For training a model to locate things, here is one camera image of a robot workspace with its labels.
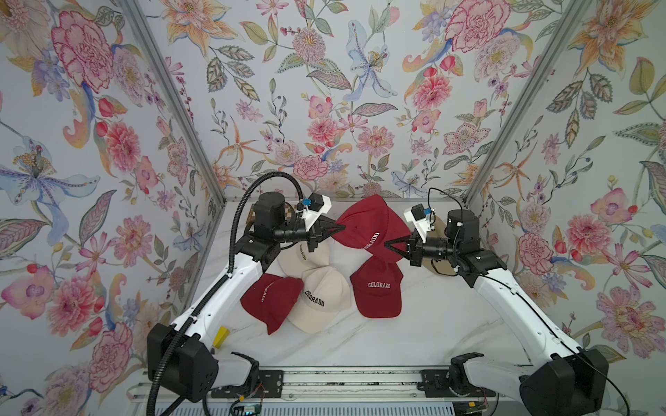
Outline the red Colorado cap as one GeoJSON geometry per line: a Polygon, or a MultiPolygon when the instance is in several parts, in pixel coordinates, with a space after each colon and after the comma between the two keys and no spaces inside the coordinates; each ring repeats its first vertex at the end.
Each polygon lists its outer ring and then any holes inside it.
{"type": "Polygon", "coordinates": [[[369,258],[350,277],[358,311],[370,319],[398,317],[402,312],[402,279],[396,263],[369,258]]]}

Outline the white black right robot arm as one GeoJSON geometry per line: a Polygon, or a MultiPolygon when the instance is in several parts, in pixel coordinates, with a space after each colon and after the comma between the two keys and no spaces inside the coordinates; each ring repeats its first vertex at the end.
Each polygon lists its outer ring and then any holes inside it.
{"type": "Polygon", "coordinates": [[[596,349],[585,349],[543,312],[520,287],[504,261],[480,245],[480,220],[471,211],[447,215],[446,236],[431,236],[434,213],[423,205],[404,213],[414,225],[407,237],[385,247],[419,267],[426,259],[446,260],[471,289],[501,316],[530,361],[526,367],[481,353],[454,357],[447,386],[458,396],[491,390],[517,400],[532,415],[587,415],[603,403],[609,362],[596,349]]]}

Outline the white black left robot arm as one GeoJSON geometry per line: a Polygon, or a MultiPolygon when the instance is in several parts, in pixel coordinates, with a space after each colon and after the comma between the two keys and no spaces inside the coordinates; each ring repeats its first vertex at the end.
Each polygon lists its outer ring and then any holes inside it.
{"type": "Polygon", "coordinates": [[[207,292],[170,324],[158,324],[147,336],[147,414],[157,413],[161,388],[175,393],[176,403],[196,403],[216,388],[251,382],[257,364],[240,353],[213,355],[221,329],[248,289],[268,270],[283,247],[305,244],[314,251],[343,227],[328,218],[331,199],[318,193],[302,199],[293,214],[284,196],[267,192],[253,206],[254,221],[242,237],[232,237],[231,260],[207,292]]]}

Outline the cream cap behind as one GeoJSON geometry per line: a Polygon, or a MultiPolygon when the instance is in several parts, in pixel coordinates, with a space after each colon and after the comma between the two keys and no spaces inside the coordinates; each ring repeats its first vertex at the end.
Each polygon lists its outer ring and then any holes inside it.
{"type": "Polygon", "coordinates": [[[331,248],[327,242],[320,243],[315,251],[309,251],[306,242],[282,251],[277,263],[286,277],[302,278],[310,271],[330,265],[331,248]]]}

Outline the tan cap right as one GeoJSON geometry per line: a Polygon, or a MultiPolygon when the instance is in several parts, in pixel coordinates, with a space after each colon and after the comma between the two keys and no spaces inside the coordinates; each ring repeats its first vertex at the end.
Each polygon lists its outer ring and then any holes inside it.
{"type": "MultiPolygon", "coordinates": [[[[432,230],[428,233],[428,237],[437,237],[438,239],[447,240],[446,223],[441,218],[435,218],[432,230]]],[[[454,268],[446,259],[437,260],[423,258],[421,266],[437,276],[456,277],[454,268]]]]}

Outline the cream Colorado cap front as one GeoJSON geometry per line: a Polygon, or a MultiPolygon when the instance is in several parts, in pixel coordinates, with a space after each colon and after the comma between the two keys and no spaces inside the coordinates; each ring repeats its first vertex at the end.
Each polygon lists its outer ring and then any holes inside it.
{"type": "Polygon", "coordinates": [[[347,278],[331,266],[309,270],[287,320],[308,334],[324,330],[340,312],[351,306],[352,289],[347,278]]]}

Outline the wooden chessboard box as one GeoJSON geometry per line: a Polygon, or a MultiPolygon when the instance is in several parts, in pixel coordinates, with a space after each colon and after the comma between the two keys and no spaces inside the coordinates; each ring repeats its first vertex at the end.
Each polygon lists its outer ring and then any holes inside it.
{"type": "Polygon", "coordinates": [[[256,220],[255,204],[252,204],[247,215],[246,227],[251,227],[256,220]]]}

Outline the yellow block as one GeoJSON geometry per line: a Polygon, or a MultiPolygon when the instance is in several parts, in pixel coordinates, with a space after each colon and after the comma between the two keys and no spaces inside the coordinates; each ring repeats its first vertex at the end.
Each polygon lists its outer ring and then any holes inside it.
{"type": "Polygon", "coordinates": [[[229,335],[230,330],[227,327],[220,327],[213,338],[213,348],[220,349],[229,335]]]}

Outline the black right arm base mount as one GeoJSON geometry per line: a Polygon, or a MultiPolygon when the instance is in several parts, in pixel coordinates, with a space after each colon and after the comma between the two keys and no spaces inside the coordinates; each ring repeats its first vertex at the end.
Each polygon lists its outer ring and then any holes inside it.
{"type": "Polygon", "coordinates": [[[496,397],[497,393],[492,390],[473,386],[466,376],[464,364],[478,357],[483,355],[467,353],[452,358],[446,369],[423,369],[417,389],[425,393],[427,398],[463,398],[473,395],[496,397]]]}

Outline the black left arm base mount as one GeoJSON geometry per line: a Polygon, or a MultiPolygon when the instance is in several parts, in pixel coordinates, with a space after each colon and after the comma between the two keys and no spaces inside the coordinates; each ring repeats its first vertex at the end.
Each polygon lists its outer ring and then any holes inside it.
{"type": "Polygon", "coordinates": [[[249,355],[232,352],[219,359],[219,372],[209,395],[213,399],[280,399],[284,370],[264,369],[249,355]]]}

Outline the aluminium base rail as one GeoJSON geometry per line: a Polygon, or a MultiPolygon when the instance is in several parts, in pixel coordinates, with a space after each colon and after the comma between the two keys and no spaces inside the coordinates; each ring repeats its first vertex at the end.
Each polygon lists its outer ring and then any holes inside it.
{"type": "MultiPolygon", "coordinates": [[[[280,398],[270,399],[268,393],[255,393],[245,403],[305,403],[305,402],[436,402],[436,401],[481,401],[487,397],[489,405],[497,405],[497,397],[470,395],[467,398],[427,398],[426,393],[417,388],[421,382],[421,367],[266,367],[268,370],[281,370],[282,393],[280,398]]],[[[130,388],[128,398],[137,407],[145,407],[148,385],[140,382],[130,388]]],[[[509,407],[522,409],[520,403],[506,397],[499,399],[499,410],[509,407]]]]}

